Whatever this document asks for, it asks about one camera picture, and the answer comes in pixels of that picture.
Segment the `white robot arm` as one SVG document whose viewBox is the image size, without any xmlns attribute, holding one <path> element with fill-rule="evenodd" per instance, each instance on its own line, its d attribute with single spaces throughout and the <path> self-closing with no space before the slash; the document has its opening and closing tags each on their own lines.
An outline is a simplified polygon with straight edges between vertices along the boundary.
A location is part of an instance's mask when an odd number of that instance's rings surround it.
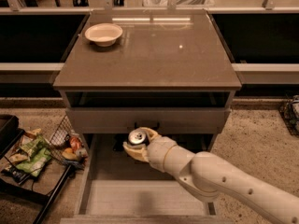
<svg viewBox="0 0 299 224">
<path fill-rule="evenodd" d="M 202 202 L 212 202 L 222 192 L 273 224 L 299 224 L 298 197 L 248 175 L 213 153 L 193 153 L 148 127 L 131 131 L 123 148 L 133 159 L 173 176 Z"/>
</svg>

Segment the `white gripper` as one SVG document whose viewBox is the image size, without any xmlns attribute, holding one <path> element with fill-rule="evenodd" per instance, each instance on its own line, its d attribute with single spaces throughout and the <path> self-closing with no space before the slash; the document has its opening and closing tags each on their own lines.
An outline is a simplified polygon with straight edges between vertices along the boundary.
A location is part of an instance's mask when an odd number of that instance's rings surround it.
<svg viewBox="0 0 299 224">
<path fill-rule="evenodd" d="M 127 142 L 123 143 L 125 152 L 137 161 L 149 162 L 149 165 L 164 173 L 164 160 L 167 153 L 177 142 L 166 136 L 161 136 L 157 131 L 148 128 L 141 127 L 141 130 L 145 134 L 145 144 L 133 146 Z"/>
</svg>

